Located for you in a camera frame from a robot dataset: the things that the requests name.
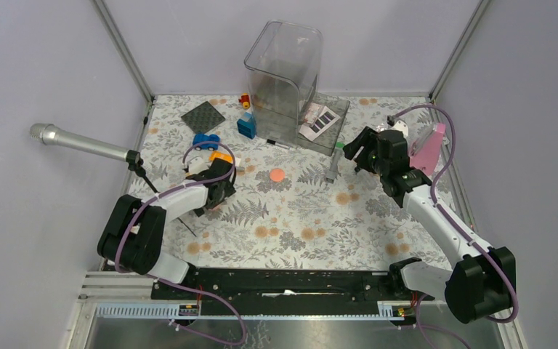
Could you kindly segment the pink stand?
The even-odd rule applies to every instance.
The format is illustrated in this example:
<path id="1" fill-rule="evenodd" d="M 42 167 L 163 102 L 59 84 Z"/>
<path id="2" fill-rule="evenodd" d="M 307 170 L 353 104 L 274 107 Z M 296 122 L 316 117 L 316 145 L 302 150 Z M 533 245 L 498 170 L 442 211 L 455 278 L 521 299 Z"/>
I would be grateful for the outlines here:
<path id="1" fill-rule="evenodd" d="M 409 150 L 410 165 L 431 177 L 434 174 L 443 146 L 446 126 L 442 123 L 429 125 Z"/>

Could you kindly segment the blue toy block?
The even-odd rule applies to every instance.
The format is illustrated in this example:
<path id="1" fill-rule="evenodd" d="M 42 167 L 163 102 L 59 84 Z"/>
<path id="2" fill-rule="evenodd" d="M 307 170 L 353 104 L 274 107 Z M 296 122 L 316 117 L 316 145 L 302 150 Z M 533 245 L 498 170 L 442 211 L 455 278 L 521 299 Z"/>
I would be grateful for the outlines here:
<path id="1" fill-rule="evenodd" d="M 240 135 L 248 139 L 253 140 L 256 137 L 256 122 L 252 113 L 245 112 L 237 120 L 237 130 Z"/>

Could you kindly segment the red yellow toy piece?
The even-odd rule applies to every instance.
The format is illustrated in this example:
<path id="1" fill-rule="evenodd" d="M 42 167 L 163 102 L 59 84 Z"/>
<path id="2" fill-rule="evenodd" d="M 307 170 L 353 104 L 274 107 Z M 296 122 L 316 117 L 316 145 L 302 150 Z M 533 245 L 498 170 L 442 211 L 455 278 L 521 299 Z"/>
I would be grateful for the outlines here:
<path id="1" fill-rule="evenodd" d="M 238 102 L 244 109 L 249 109 L 251 107 L 251 100 L 248 93 L 243 93 L 239 98 Z"/>

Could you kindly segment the grey square tube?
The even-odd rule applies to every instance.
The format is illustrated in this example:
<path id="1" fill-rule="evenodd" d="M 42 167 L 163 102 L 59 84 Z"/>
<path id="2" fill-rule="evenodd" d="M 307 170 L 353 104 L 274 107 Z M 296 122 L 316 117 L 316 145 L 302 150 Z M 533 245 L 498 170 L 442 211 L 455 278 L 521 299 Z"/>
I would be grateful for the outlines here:
<path id="1" fill-rule="evenodd" d="M 337 142 L 333 151 L 331 163 L 325 173 L 325 181 L 334 183 L 339 176 L 339 162 L 344 158 L 344 143 Z"/>

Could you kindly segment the silver microphone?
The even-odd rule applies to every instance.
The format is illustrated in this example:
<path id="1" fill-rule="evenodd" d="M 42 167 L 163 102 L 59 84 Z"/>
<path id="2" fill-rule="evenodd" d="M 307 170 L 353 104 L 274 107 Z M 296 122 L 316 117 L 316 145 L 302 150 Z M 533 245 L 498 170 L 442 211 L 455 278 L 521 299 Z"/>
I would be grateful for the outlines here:
<path id="1" fill-rule="evenodd" d="M 142 158 L 138 151 L 77 135 L 56 127 L 54 124 L 33 124 L 30 127 L 29 134 L 34 140 L 44 145 L 58 145 L 107 159 L 122 161 L 128 165 L 142 165 Z"/>

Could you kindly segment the white eyelash card packet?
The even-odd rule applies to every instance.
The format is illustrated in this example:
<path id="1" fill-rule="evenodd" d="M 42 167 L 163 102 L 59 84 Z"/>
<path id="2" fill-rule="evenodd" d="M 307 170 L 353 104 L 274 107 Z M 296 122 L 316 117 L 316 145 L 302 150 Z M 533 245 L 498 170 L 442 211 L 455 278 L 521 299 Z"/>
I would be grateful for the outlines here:
<path id="1" fill-rule="evenodd" d="M 322 107 L 319 114 L 311 121 L 300 126 L 299 134 L 309 141 L 317 139 L 322 133 L 328 131 L 341 116 L 328 107 Z"/>

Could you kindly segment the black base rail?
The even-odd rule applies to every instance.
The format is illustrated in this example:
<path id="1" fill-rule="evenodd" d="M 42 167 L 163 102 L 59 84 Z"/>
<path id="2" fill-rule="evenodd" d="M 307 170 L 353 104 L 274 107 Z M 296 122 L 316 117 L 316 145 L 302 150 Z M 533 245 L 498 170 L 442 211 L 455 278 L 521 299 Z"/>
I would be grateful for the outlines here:
<path id="1" fill-rule="evenodd" d="M 204 316 L 377 316 L 379 304 L 409 307 L 419 296 L 388 271 L 194 268 L 184 289 L 160 283 L 152 300 L 191 300 Z"/>

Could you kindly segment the dark grey building plate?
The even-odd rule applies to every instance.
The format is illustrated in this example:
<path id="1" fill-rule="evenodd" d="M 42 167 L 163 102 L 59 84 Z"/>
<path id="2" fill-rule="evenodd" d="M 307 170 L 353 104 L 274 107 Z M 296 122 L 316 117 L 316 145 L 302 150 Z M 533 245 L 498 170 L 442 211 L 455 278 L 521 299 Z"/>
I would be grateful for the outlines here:
<path id="1" fill-rule="evenodd" d="M 208 101 L 188 111 L 181 119 L 194 134 L 208 134 L 226 120 Z"/>

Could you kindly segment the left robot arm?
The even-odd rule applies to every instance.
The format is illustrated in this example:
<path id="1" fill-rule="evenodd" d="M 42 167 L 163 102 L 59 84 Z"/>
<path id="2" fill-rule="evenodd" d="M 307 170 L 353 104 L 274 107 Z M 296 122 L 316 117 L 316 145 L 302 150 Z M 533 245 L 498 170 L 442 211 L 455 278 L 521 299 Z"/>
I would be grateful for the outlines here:
<path id="1" fill-rule="evenodd" d="M 146 200 L 121 196 L 97 244 L 98 255 L 114 263 L 119 272 L 134 272 L 168 284 L 180 299 L 196 289 L 194 267 L 162 250 L 166 224 L 188 212 L 201 216 L 235 193 L 236 160 L 215 158 L 208 169 L 186 176 L 182 184 Z"/>

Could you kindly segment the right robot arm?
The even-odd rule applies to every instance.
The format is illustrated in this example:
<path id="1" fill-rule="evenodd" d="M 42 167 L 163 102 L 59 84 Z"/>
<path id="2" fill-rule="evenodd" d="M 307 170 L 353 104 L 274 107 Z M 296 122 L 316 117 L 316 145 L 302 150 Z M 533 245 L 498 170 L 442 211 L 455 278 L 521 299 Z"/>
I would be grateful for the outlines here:
<path id="1" fill-rule="evenodd" d="M 497 321 L 495 314 L 518 313 L 516 260 L 506 247 L 494 248 L 437 198 L 431 179 L 411 166 L 408 142 L 396 129 L 377 132 L 365 127 L 342 148 L 344 157 L 361 170 L 379 176 L 388 197 L 421 224 L 444 252 L 451 270 L 412 260 L 395 265 L 389 293 L 399 300 L 415 291 L 444 301 L 463 324 L 480 318 Z"/>

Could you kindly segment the orange cream tube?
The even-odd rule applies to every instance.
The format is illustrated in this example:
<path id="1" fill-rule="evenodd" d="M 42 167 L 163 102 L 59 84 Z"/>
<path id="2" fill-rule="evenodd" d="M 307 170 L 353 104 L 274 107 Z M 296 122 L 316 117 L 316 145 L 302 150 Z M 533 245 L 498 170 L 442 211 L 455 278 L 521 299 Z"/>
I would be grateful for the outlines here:
<path id="1" fill-rule="evenodd" d="M 238 158 L 238 157 L 234 158 L 228 153 L 223 153 L 223 152 L 220 152 L 220 151 L 213 151 L 211 153 L 211 155 L 209 156 L 209 161 L 213 162 L 215 159 L 221 159 L 223 161 L 229 162 L 231 164 L 234 164 L 236 167 L 240 166 L 240 158 Z"/>

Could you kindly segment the clear pink nail box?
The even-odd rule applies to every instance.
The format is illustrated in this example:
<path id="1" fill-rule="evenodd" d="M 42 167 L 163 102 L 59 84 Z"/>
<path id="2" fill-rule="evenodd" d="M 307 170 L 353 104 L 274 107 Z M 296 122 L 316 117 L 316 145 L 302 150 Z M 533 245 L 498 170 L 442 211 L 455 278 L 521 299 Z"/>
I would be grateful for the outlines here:
<path id="1" fill-rule="evenodd" d="M 319 118 L 324 110 L 324 105 L 318 103 L 310 103 L 306 109 L 303 124 L 313 125 L 315 121 Z"/>

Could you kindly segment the orange round sponge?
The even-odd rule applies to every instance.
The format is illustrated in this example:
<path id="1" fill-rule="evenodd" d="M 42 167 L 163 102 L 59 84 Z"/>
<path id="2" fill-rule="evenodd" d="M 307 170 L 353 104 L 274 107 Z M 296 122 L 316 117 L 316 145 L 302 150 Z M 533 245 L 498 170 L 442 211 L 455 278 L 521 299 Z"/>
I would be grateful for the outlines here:
<path id="1" fill-rule="evenodd" d="M 269 172 L 269 178 L 273 182 L 282 182 L 286 177 L 285 172 L 282 169 L 274 168 Z"/>

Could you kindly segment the clear acrylic organizer box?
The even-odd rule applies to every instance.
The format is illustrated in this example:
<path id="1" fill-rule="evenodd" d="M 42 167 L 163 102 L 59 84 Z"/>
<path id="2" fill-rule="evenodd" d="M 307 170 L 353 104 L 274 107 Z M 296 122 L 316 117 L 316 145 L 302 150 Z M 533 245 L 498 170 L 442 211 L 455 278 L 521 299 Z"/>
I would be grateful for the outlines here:
<path id="1" fill-rule="evenodd" d="M 322 50 L 323 35 L 316 28 L 281 20 L 266 23 L 243 61 L 258 136 L 326 156 L 333 153 L 350 103 L 318 91 Z M 313 141 L 299 134 L 310 103 L 341 116 Z"/>

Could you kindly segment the blue toy car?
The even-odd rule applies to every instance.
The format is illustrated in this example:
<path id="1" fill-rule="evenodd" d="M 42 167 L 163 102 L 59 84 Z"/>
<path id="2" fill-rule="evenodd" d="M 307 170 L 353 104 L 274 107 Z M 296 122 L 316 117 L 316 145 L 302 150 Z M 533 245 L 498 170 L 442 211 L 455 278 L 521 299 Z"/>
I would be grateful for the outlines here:
<path id="1" fill-rule="evenodd" d="M 208 150 L 208 151 L 217 151 L 218 145 L 221 142 L 220 136 L 216 134 L 204 134 L 198 133 L 194 136 L 192 145 L 194 149 L 201 151 L 201 150 Z"/>

